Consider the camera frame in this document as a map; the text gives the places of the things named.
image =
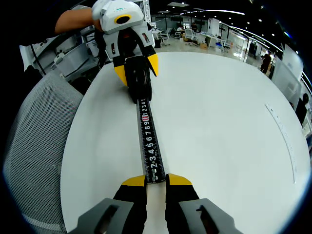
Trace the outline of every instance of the office floor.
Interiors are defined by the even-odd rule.
[[[180,39],[169,38],[165,41],[164,45],[162,43],[161,48],[155,48],[155,51],[158,52],[178,52],[178,51],[187,51],[187,52],[197,52],[197,53],[206,53],[206,54],[213,54],[228,57],[231,59],[236,59],[245,63],[248,63],[254,67],[257,67],[260,70],[260,66],[262,64],[261,59],[255,59],[248,54],[245,54],[245,51],[238,51],[235,48],[231,48],[230,50],[222,52],[217,47],[211,48],[200,48],[199,46],[189,45]]]

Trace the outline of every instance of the human arm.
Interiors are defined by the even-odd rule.
[[[55,25],[55,34],[61,34],[91,25],[102,31],[99,20],[92,19],[91,8],[68,10],[59,17]]]

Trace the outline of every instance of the tape measure blade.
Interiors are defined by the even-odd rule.
[[[143,170],[148,183],[165,180],[164,171],[155,125],[148,99],[137,100],[137,119]]]

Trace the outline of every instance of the desk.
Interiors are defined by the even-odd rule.
[[[279,89],[255,67],[216,55],[159,53],[151,108],[166,173],[188,178],[200,198],[231,215],[248,234],[276,233],[295,210],[310,161],[300,123]],[[292,144],[297,182],[279,115]],[[126,179],[143,173],[136,105],[105,65],[77,110],[61,170],[67,231]],[[144,233],[168,233],[165,184],[148,185]]]
[[[207,34],[203,34],[203,33],[195,33],[195,35],[197,36],[198,40],[200,42],[205,42],[205,38],[208,38],[208,49],[210,47],[215,47],[215,44],[217,41],[221,42],[222,47],[223,47],[223,43],[225,42],[224,39],[219,39],[217,37],[211,36],[211,35],[207,35]]]

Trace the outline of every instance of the person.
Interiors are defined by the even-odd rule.
[[[272,53],[269,51],[269,53],[265,54],[264,57],[262,58],[263,62],[262,62],[260,71],[263,72],[264,74],[267,73],[267,70],[269,68],[269,65],[270,65],[270,62],[271,62],[271,54]]]
[[[196,25],[194,22],[192,23],[192,30],[193,30],[194,32],[197,31],[197,25]]]
[[[180,32],[180,33],[184,33],[184,28],[182,26],[182,24],[178,24],[178,28],[176,29],[177,32]]]
[[[309,102],[309,96],[306,93],[303,95],[302,100],[301,98],[299,98],[299,102],[298,102],[297,109],[295,112],[301,125],[307,114],[306,104],[308,104],[308,102]]]
[[[7,45],[2,52],[5,59],[2,61],[1,79],[1,161],[3,162],[4,147],[12,123],[17,112],[33,87],[39,82],[40,77],[26,76],[20,45],[28,46],[43,42],[47,38],[58,34],[81,29],[90,25],[101,30],[99,20],[93,21],[91,8],[69,10],[73,1],[59,0],[28,0],[6,1],[4,9],[12,11],[13,15],[3,26],[3,31],[9,37]],[[0,178],[1,195],[4,197],[4,223],[15,222],[15,228],[23,233],[33,233],[29,226],[22,222],[19,209],[15,206],[10,196],[3,175]]]

